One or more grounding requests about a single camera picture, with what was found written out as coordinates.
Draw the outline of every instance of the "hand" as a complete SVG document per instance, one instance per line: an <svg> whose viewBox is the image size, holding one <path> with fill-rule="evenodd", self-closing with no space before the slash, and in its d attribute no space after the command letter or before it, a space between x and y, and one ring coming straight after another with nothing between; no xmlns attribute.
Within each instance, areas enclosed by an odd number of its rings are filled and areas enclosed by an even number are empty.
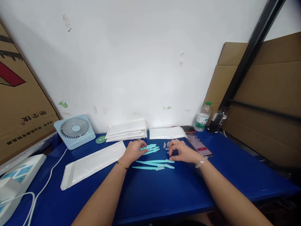
<svg viewBox="0 0 301 226"><path fill-rule="evenodd" d="M136 141L130 141L128 147L125 150L125 153L123 156L119 159L118 162L120 162L125 167L129 168L129 166L139 159L143 154L148 152L148 149L144 149L140 151L140 148L146 147L145 141L142 140L136 140Z"/></svg>
<svg viewBox="0 0 301 226"><path fill-rule="evenodd" d="M178 150L179 155L172 156L174 150ZM184 141L179 141L178 139L169 143L169 156L169 160L194 164L198 164L204 158L200 153L189 148Z"/></svg>

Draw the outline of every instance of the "dark bottle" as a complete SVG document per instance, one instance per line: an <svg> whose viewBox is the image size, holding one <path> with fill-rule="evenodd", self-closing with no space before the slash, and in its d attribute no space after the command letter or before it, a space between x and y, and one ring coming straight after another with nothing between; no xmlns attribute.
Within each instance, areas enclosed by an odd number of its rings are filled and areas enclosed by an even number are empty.
<svg viewBox="0 0 301 226"><path fill-rule="evenodd" d="M217 133L227 118L228 107L221 107L213 116L209 126L207 127L208 132Z"/></svg>

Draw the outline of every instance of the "forearm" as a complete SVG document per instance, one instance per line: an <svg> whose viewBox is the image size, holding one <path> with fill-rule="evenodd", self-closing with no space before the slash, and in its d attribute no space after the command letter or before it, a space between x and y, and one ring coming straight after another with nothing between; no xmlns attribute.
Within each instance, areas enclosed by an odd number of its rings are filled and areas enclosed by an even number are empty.
<svg viewBox="0 0 301 226"><path fill-rule="evenodd" d="M125 174L126 169L116 164L83 207L72 226L111 225Z"/></svg>
<svg viewBox="0 0 301 226"><path fill-rule="evenodd" d="M209 161L200 166L200 171L214 201L232 225L272 225Z"/></svg>

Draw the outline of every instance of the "cardboard box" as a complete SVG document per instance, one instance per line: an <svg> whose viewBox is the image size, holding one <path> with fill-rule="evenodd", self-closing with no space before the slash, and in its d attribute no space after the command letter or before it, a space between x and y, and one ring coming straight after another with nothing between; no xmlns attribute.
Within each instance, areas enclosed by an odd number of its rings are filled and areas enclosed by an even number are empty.
<svg viewBox="0 0 301 226"><path fill-rule="evenodd" d="M247 43L226 42L224 44L204 100L204 104L206 101L212 102L209 120L219 109L247 46Z"/></svg>
<svg viewBox="0 0 301 226"><path fill-rule="evenodd" d="M1 25L0 87L2 107L0 164L2 164L55 132L53 125L47 128L42 125L48 121L55 122L58 117L22 55Z"/></svg>
<svg viewBox="0 0 301 226"><path fill-rule="evenodd" d="M234 100L301 117L301 32L265 41ZM301 168L301 124L232 103L222 128L285 167Z"/></svg>
<svg viewBox="0 0 301 226"><path fill-rule="evenodd" d="M2 136L0 138L0 165L54 133L53 123L58 120L58 117L53 115Z"/></svg>

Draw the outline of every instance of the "light blue plastic piece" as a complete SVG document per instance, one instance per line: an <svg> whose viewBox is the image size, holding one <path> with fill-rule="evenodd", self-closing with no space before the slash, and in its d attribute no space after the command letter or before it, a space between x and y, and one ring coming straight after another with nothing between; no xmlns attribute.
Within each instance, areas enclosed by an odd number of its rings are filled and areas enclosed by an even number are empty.
<svg viewBox="0 0 301 226"><path fill-rule="evenodd" d="M170 169L174 169L175 168L174 166L171 166L171 165L168 165L168 164L162 164L162 167L167 167L167 168L170 168Z"/></svg>
<svg viewBox="0 0 301 226"><path fill-rule="evenodd" d="M157 149L160 149L160 148L159 147L154 147L154 148L148 149L148 151L154 151L154 150L157 150Z"/></svg>
<svg viewBox="0 0 301 226"><path fill-rule="evenodd" d="M145 165L152 165L152 166L157 166L157 167L164 167L165 164L160 164L160 163L148 163L148 162L143 162L143 161L136 161Z"/></svg>
<svg viewBox="0 0 301 226"><path fill-rule="evenodd" d="M151 163L151 162L143 162L143 161L136 161L145 165L152 165L152 166L157 166L157 167L167 167L170 169L174 169L175 167L168 165L168 164L160 164L160 163Z"/></svg>
<svg viewBox="0 0 301 226"><path fill-rule="evenodd" d="M148 152L146 152L145 154L143 154L143 155L146 155L146 154L150 154L150 153L155 153L155 152L157 152L157 151L159 151L160 149L158 148L158 149L156 149L156 150L153 150L153 151L148 151Z"/></svg>
<svg viewBox="0 0 301 226"><path fill-rule="evenodd" d="M142 151L142 150L144 150L144 149L151 149L151 148L153 148L153 147L155 147L157 144L149 144L149 145L147 145L146 147L144 147L144 148L140 148L140 151Z"/></svg>
<svg viewBox="0 0 301 226"><path fill-rule="evenodd" d="M165 169L164 167L146 167L146 166L133 166L132 168L140 169L140 170L155 170L155 171Z"/></svg>
<svg viewBox="0 0 301 226"><path fill-rule="evenodd" d="M167 163L175 163L175 161L171 161L171 160L150 160L150 161L145 161L145 162L150 162L150 163L164 163L164 162L167 162Z"/></svg>

